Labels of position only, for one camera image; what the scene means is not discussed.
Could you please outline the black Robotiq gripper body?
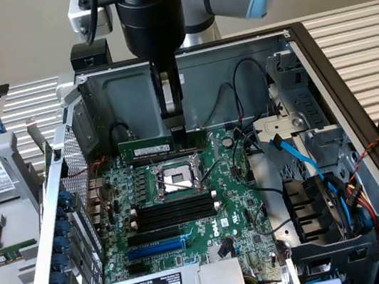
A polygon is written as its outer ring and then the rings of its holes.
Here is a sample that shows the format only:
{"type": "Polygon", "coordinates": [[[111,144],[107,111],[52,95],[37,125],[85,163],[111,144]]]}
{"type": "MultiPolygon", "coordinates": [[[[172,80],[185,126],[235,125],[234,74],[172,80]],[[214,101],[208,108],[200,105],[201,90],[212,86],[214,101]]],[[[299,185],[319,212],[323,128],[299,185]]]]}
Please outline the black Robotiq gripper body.
{"type": "Polygon", "coordinates": [[[163,61],[185,39],[181,0],[123,0],[116,9],[126,45],[139,58],[163,61]]]}

